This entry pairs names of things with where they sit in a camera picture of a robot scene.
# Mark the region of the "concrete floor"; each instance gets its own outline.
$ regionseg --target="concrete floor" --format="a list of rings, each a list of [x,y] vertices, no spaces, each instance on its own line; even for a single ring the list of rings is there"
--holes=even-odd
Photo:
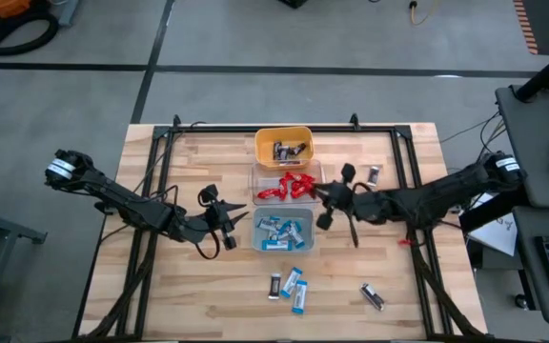
[[[45,48],[0,62],[146,65],[166,0],[88,0]],[[35,23],[11,41],[36,34]],[[159,65],[536,71],[512,0],[442,0],[419,28],[405,2],[177,0]],[[43,185],[59,148],[90,154],[114,176],[143,72],[0,70],[0,215],[48,231],[18,244],[0,290],[0,334],[14,342],[70,337],[103,217],[83,197]],[[157,72],[141,123],[436,122],[440,138],[496,110],[494,91],[523,79]],[[475,159],[479,130],[442,146],[447,166]],[[506,137],[493,146],[511,151]],[[549,339],[540,313],[516,309],[511,273],[479,272],[489,332]]]

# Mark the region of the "black floor stripe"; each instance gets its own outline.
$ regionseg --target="black floor stripe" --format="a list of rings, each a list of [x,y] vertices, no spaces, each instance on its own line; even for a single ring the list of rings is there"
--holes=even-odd
[[[167,0],[162,12],[162,18],[160,18],[160,25],[158,26],[158,32],[153,41],[152,53],[150,54],[150,61],[148,62],[148,69],[143,75],[143,81],[141,82],[141,88],[137,96],[137,101],[134,103],[134,109],[132,110],[131,124],[139,124],[141,122],[141,116],[143,116],[143,109],[148,99],[148,93],[150,92],[150,86],[152,85],[153,74],[155,72],[156,63],[158,63],[158,57],[160,57],[160,51],[162,50],[162,44],[164,43],[164,37],[167,34],[167,27],[169,26],[169,18],[173,10],[174,0]]]
[[[536,71],[454,71],[372,68],[321,67],[246,67],[246,66],[156,66],[156,72],[222,73],[222,74],[304,74],[355,76],[459,76],[475,78],[531,78]]]
[[[71,64],[71,63],[5,63],[0,70],[13,71],[146,71],[147,65]]]

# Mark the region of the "white paper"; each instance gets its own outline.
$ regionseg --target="white paper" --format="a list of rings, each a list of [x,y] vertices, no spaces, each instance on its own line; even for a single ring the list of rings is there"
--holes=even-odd
[[[476,202],[476,205],[474,205],[474,208],[492,198],[493,196],[489,194],[483,194]],[[514,256],[517,234],[518,229],[516,228],[514,216],[511,213],[508,213],[501,218],[470,232],[468,235],[471,239],[487,247]]]

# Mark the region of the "wooden table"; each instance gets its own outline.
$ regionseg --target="wooden table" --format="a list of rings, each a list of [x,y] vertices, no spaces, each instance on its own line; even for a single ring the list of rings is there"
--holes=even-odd
[[[410,125],[423,183],[444,176],[436,126]],[[129,127],[116,178],[121,185],[133,189],[143,177],[152,132],[152,125]],[[316,133],[314,143],[315,159],[321,162],[328,181],[339,180],[343,164],[350,162],[357,169],[356,181],[366,180],[369,168],[378,165],[378,187],[398,187],[388,134]],[[175,142],[169,184],[179,185],[180,206],[189,213],[202,212],[196,195],[215,183],[220,199],[246,203],[250,214],[236,225],[238,248],[222,251],[214,261],[203,260],[191,244],[158,239],[144,339],[424,338],[410,251],[397,243],[405,236],[405,225],[360,223],[356,225],[360,247],[355,249],[348,221],[338,215],[328,232],[316,229],[315,248],[310,253],[256,252],[251,244],[255,206],[248,190],[253,162],[252,133],[187,133]],[[322,207],[316,205],[315,219],[321,212]],[[457,220],[453,216],[446,219]],[[119,217],[110,217],[104,234],[121,224]],[[486,332],[461,231],[440,226],[435,240],[447,292],[474,326]],[[80,333],[94,328],[122,292],[131,242],[132,230],[126,230],[100,247]],[[202,245],[207,247],[206,253],[213,252],[210,238]],[[290,299],[268,299],[271,273],[280,272],[286,279],[292,267],[302,269],[309,284],[302,316],[292,314]],[[358,289],[363,282],[373,285],[385,299],[384,312],[376,311],[362,297]],[[430,303],[436,328],[440,328],[433,293]],[[134,321],[135,310],[132,306],[129,323]]]

